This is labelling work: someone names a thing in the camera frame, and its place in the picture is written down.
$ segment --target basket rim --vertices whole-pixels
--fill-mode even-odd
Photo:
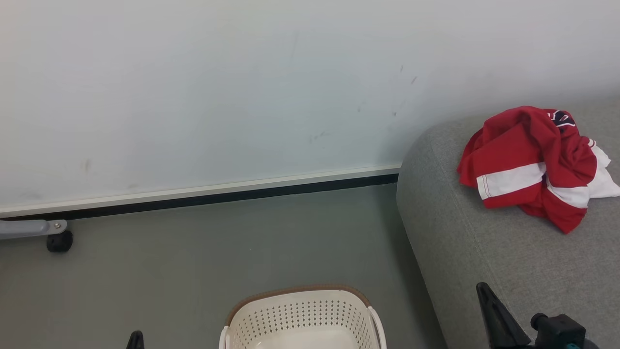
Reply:
[[[366,307],[371,306],[368,298],[366,298],[366,296],[364,296],[364,294],[360,292],[358,289],[355,289],[351,286],[347,286],[343,284],[316,284],[316,285],[307,285],[307,286],[297,286],[297,287],[283,288],[283,289],[277,289],[274,291],[258,293],[258,294],[255,294],[253,296],[249,296],[243,299],[241,302],[237,303],[237,305],[235,305],[232,311],[228,314],[228,317],[226,318],[226,326],[231,325],[231,322],[233,322],[232,320],[233,317],[237,314],[237,312],[239,312],[241,308],[243,308],[248,303],[258,301],[261,299],[265,299],[265,298],[269,298],[269,297],[282,296],[284,294],[307,292],[307,291],[346,291],[346,292],[356,295],[356,297],[359,298]]]

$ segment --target laundry basket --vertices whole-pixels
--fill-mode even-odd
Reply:
[[[386,349],[381,320],[354,288],[317,285],[266,292],[241,301],[219,349]]]

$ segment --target baseboard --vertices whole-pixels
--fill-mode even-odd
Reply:
[[[81,219],[394,183],[400,164],[0,209],[3,219]]]

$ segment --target gray fabric upholstery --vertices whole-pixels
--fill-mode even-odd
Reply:
[[[620,182],[620,99],[564,108],[609,155],[609,172]],[[617,347],[620,197],[591,200],[568,235],[516,207],[484,208],[475,189],[459,184],[456,167],[488,117],[426,131],[398,180],[399,210],[448,346],[488,346],[475,290],[485,281],[531,338],[532,315],[564,313],[601,349]]]

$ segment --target red and white jersey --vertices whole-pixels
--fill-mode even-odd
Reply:
[[[620,196],[605,169],[609,161],[594,140],[579,135],[569,113],[523,106],[484,122],[458,172],[487,208],[519,205],[569,233],[590,198]]]

